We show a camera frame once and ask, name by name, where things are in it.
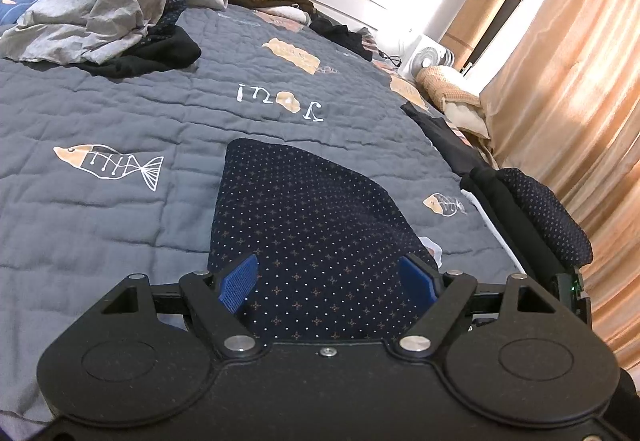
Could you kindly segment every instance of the white fan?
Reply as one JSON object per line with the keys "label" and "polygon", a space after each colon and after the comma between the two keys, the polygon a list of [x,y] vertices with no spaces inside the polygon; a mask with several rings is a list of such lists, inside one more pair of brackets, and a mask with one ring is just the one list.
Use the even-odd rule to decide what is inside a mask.
{"label": "white fan", "polygon": [[402,54],[402,64],[398,69],[398,74],[405,80],[415,80],[420,69],[437,66],[452,65],[454,61],[453,53],[446,47],[425,35],[418,37],[405,47]]}

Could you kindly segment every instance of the beige curtain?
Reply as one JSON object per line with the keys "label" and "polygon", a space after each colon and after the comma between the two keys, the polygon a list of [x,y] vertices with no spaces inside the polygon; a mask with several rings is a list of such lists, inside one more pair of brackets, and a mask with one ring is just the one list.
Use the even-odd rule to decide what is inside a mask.
{"label": "beige curtain", "polygon": [[589,235],[594,330],[638,385],[640,0],[545,0],[480,96],[498,163],[548,185]]}

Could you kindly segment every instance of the bed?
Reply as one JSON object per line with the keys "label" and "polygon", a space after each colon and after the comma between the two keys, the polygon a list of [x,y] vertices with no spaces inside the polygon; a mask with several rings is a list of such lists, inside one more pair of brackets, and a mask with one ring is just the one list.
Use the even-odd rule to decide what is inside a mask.
{"label": "bed", "polygon": [[[38,357],[123,277],[173,283],[206,268],[235,138],[293,145],[379,183],[415,233],[442,248],[441,271],[487,283],[516,271],[459,177],[400,109],[388,74],[308,28],[289,30],[241,7],[188,9],[178,24],[202,49],[187,70],[108,80],[0,60],[5,424],[50,419],[35,381]],[[92,150],[130,167],[76,161]],[[434,194],[450,203],[444,213],[423,204]]]}

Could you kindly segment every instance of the silver screw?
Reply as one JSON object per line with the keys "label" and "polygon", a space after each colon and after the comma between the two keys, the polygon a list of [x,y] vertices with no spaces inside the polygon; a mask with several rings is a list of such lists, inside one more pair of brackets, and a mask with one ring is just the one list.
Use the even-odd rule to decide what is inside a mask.
{"label": "silver screw", "polygon": [[231,336],[225,340],[225,347],[236,353],[244,353],[255,347],[255,340],[251,336]]}
{"label": "silver screw", "polygon": [[338,349],[335,347],[323,347],[320,349],[320,356],[325,358],[333,358],[336,354],[338,354]]}
{"label": "silver screw", "polygon": [[431,347],[431,340],[424,336],[405,336],[400,339],[400,347],[412,353],[421,353]]}

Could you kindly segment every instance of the fish tail print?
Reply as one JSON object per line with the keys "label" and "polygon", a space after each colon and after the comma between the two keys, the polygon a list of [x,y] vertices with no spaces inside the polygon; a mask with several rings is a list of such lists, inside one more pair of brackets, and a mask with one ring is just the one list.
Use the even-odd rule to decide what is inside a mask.
{"label": "fish tail print", "polygon": [[152,192],[155,192],[158,187],[158,177],[163,160],[164,156],[154,157],[151,161],[140,167],[140,173],[145,180],[146,186],[148,186]]}

